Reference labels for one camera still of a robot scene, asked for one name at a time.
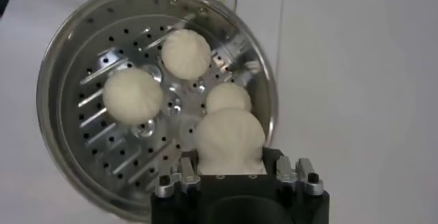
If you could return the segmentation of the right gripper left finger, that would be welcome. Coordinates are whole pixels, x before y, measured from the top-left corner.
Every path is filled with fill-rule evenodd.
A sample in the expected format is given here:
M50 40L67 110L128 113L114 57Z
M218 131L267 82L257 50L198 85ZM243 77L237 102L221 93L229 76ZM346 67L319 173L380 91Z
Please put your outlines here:
M195 173L189 157L180 158L174 165L161 164L158 170L158 179L155 185L155 196L170 198L177 189L188 194L190 190L198 191L201 177Z

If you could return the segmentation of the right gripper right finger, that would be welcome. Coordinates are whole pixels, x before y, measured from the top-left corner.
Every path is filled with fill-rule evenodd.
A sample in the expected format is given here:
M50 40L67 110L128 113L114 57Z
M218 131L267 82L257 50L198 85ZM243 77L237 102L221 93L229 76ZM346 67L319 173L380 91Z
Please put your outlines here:
M287 156L281 156L276 161L276 178L293 190L303 189L306 195L319 197L324 194L324 182L315 172L309 158L299 158L292 168Z

